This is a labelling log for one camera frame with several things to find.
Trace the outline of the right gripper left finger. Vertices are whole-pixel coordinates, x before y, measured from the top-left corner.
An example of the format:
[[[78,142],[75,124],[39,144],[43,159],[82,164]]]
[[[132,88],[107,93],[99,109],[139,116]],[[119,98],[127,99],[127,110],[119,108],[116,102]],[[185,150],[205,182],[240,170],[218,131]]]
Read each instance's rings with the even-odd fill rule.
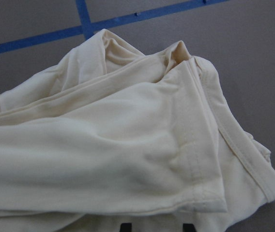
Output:
[[[120,225],[119,232],[131,232],[132,231],[132,223],[122,223]]]

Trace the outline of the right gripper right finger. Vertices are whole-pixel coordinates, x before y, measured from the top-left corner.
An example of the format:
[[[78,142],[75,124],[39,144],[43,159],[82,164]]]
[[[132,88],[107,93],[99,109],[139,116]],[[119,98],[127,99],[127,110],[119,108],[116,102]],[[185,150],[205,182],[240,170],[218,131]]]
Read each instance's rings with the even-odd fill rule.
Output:
[[[196,228],[191,223],[184,223],[183,224],[183,232],[196,232]]]

